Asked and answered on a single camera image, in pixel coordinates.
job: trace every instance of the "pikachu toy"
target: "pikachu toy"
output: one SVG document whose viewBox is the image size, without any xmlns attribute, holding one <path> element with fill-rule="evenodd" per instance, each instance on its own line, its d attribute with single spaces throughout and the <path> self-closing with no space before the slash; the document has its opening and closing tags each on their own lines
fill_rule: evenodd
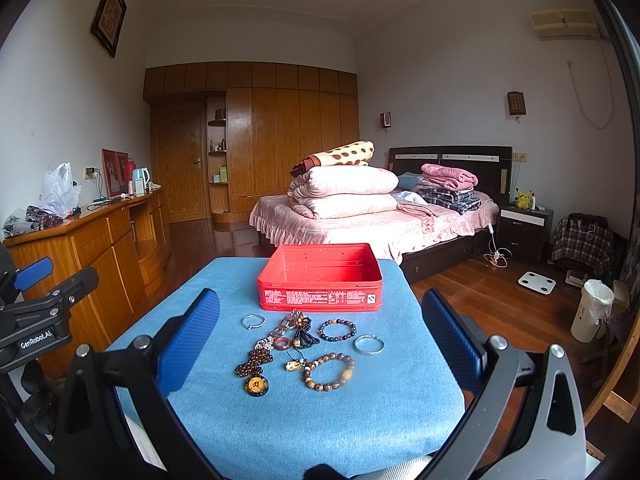
<svg viewBox="0 0 640 480">
<path fill-rule="evenodd" d="M 529 209 L 529 204 L 531 203 L 531 190 L 520 191 L 518 188 L 516 188 L 516 192 L 518 193 L 518 198 L 516 199 L 516 207 L 518 209 Z"/>
</svg>

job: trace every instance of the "plaid blanket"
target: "plaid blanket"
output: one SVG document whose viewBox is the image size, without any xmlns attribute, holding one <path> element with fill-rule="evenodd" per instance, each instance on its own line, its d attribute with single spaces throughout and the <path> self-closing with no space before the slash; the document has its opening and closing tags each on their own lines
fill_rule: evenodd
<svg viewBox="0 0 640 480">
<path fill-rule="evenodd" d="M 424 192 L 419 189 L 416 191 L 418 195 L 420 195 L 425 202 L 429 204 L 435 204 L 442 207 L 446 207 L 447 209 L 451 209 L 460 213 L 461 215 L 466 213 L 467 211 L 475 211 L 480 207 L 480 199 L 476 198 L 474 192 L 471 191 L 471 198 L 463 198 L 462 200 L 456 199 L 452 200 L 450 197 L 442 197 L 437 194 L 433 194 L 431 192 Z"/>
<path fill-rule="evenodd" d="M 468 189 L 466 191 L 451 191 L 449 189 L 444 189 L 443 187 L 420 187 L 418 188 L 418 194 L 420 194 L 422 198 L 424 198 L 425 195 L 428 195 L 433 196 L 434 198 L 449 200 L 450 202 L 470 200 L 476 197 L 473 189 Z"/>
<path fill-rule="evenodd" d="M 571 258 L 604 274 L 613 263 L 613 233 L 596 223 L 584 223 L 570 216 L 562 220 L 554 233 L 553 261 Z"/>
</svg>

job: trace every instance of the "trash can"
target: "trash can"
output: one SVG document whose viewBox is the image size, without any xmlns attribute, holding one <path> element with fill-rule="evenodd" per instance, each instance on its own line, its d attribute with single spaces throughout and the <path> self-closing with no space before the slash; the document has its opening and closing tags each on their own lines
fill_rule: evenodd
<svg viewBox="0 0 640 480">
<path fill-rule="evenodd" d="M 582 298 L 571 325 L 571 335 L 588 343 L 598 331 L 601 320 L 611 313 L 613 291 L 600 280 L 587 280 L 582 286 Z"/>
</svg>

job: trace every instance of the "white wall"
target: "white wall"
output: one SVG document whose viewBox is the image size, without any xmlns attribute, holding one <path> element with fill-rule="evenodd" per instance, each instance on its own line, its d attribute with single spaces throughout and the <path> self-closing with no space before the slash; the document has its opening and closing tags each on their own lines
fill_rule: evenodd
<svg viewBox="0 0 640 480">
<path fill-rule="evenodd" d="M 620 67 L 603 42 L 614 115 L 597 131 L 578 110 L 566 62 L 575 65 L 588 117 L 604 124 L 609 83 L 598 43 L 538 40 L 528 14 L 549 7 L 597 12 L 592 0 L 424 0 L 358 38 L 360 138 L 374 141 L 376 165 L 393 146 L 513 146 L 529 159 L 518 187 L 554 209 L 554 223 L 571 212 L 604 215 L 626 237 L 634 145 Z M 525 96 L 520 124 L 506 108 L 512 90 Z M 388 111 L 393 127 L 385 134 L 379 114 Z"/>
<path fill-rule="evenodd" d="M 142 0 L 125 1 L 115 59 L 89 32 L 100 0 L 32 0 L 0 49 L 0 222 L 37 204 L 48 164 L 71 162 L 81 205 L 98 197 L 82 168 L 102 167 L 101 148 L 149 164 L 150 27 Z"/>
<path fill-rule="evenodd" d="M 265 61 L 355 72 L 353 40 L 329 30 L 240 20 L 154 29 L 147 67 L 204 61 Z"/>
</svg>

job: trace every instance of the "dark wood headboard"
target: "dark wood headboard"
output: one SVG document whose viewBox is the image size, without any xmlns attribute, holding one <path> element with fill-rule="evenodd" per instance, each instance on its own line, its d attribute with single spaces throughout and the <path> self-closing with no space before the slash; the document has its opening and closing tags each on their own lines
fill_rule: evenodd
<svg viewBox="0 0 640 480">
<path fill-rule="evenodd" d="M 427 162 L 462 168 L 478 177 L 478 191 L 502 205 L 509 202 L 512 155 L 511 146 L 409 146 L 390 148 L 387 168 L 396 175 L 421 173 Z"/>
</svg>

